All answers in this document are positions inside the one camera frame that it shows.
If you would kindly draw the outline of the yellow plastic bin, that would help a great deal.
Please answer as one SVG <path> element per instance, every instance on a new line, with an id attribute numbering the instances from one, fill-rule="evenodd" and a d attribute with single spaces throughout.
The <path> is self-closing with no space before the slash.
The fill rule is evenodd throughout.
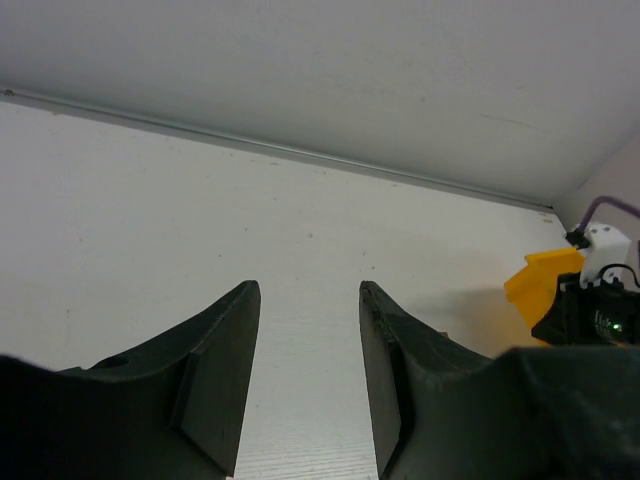
<path id="1" fill-rule="evenodd" d="M 575 248 L 564 248 L 525 256 L 526 266 L 504 283 L 508 302 L 513 304 L 530 329 L 531 335 L 547 345 L 562 345 L 563 327 L 552 327 L 542 336 L 534 328 L 549 312 L 561 274 L 580 273 L 584 257 Z"/>

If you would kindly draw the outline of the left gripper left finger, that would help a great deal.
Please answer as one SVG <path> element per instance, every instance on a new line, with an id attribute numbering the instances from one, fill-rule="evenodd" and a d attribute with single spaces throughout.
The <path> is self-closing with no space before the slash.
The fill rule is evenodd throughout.
<path id="1" fill-rule="evenodd" d="M 227 479 L 261 306 L 244 281 L 204 311 L 93 367 L 1 359 L 5 479 Z"/>

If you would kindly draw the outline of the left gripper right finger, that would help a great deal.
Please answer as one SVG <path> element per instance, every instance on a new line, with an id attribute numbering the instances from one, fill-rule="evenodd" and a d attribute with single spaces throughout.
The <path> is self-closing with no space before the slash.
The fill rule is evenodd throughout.
<path id="1" fill-rule="evenodd" d="M 513 348 L 487 358 L 359 289 L 382 479 L 635 479 L 639 352 Z"/>

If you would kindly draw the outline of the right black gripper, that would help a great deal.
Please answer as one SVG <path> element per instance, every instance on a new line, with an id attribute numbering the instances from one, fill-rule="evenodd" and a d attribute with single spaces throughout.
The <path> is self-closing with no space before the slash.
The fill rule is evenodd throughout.
<path id="1" fill-rule="evenodd" d="M 577 273 L 558 277 L 549 310 L 531 328 L 548 345 L 639 344 L 639 292 L 625 288 L 615 274 L 631 271 L 626 264 L 602 267 L 585 286 Z"/>

